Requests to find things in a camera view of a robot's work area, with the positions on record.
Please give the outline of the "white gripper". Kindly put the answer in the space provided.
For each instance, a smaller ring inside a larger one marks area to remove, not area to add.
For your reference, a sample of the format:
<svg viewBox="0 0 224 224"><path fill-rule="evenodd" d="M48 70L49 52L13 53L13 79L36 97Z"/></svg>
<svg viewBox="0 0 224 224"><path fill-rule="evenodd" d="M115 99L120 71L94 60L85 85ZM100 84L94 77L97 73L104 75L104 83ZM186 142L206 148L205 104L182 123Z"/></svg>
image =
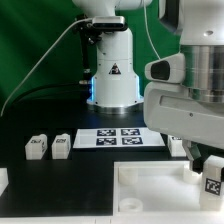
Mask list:
<svg viewBox="0 0 224 224"><path fill-rule="evenodd" d="M178 84L150 82L143 110L150 130L183 139L193 172L202 173L204 164L196 143L224 149L224 104L192 100L188 89Z"/></svg>

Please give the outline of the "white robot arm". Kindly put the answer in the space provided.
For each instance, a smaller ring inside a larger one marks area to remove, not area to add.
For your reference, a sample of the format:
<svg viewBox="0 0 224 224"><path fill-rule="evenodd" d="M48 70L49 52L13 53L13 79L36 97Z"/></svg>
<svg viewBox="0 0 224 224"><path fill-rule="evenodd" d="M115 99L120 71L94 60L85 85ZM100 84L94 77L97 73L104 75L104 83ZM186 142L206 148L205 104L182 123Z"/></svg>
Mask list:
<svg viewBox="0 0 224 224"><path fill-rule="evenodd" d="M179 52L145 66L142 97L131 65L132 33L115 12L153 0L72 1L100 38L88 106L122 113L141 103L146 126L182 138L191 168L201 173L197 145L224 149L224 0L159 0L159 21L180 36Z"/></svg>

